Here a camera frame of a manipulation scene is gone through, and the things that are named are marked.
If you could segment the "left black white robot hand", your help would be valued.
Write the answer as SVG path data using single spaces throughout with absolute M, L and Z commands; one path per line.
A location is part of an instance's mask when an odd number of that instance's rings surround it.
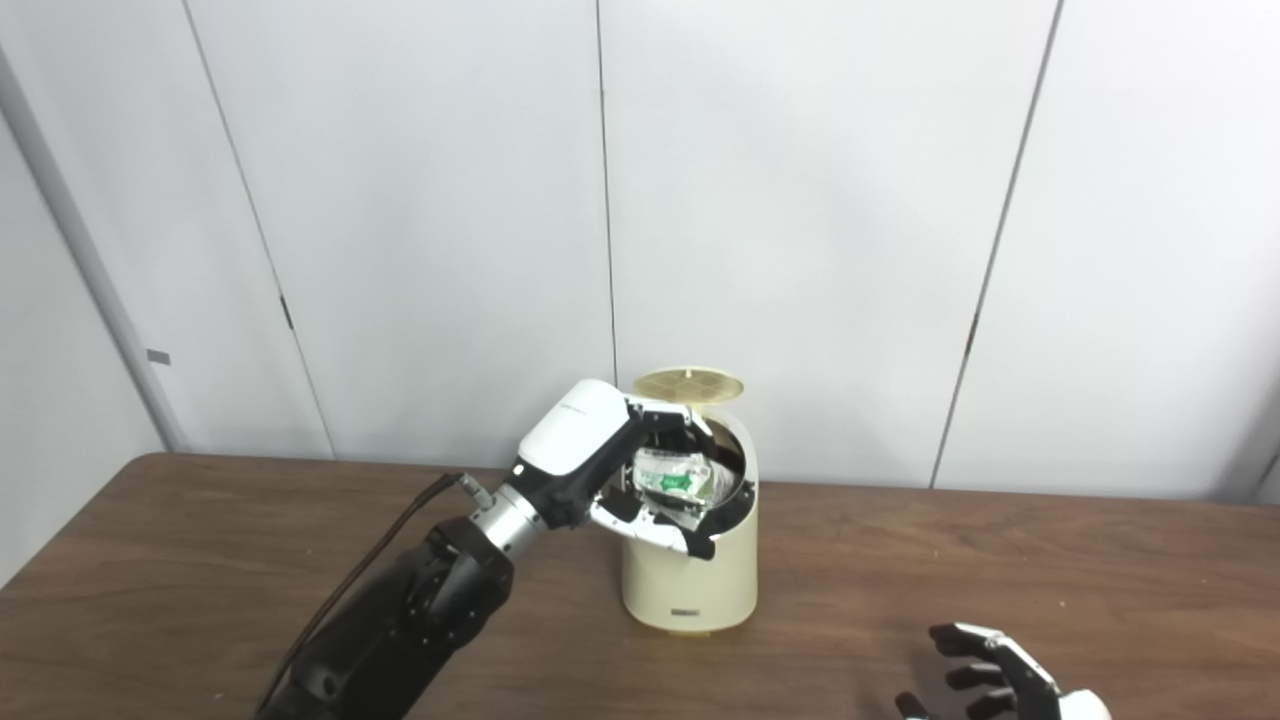
M 713 451 L 709 425 L 687 406 L 626 395 L 598 379 L 580 380 L 520 441 L 492 507 L 475 520 L 515 557 L 543 532 L 589 521 L 627 539 L 709 561 L 716 542 L 646 510 L 608 484 L 652 438 L 691 439 Z

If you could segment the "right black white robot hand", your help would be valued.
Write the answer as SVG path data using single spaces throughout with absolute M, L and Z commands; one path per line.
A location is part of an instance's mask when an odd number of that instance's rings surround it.
M 983 689 L 965 708 L 968 719 L 1111 719 L 1089 689 L 1062 689 L 1011 635 L 991 626 L 945 623 L 928 628 L 938 655 L 968 659 L 943 676 L 951 691 Z

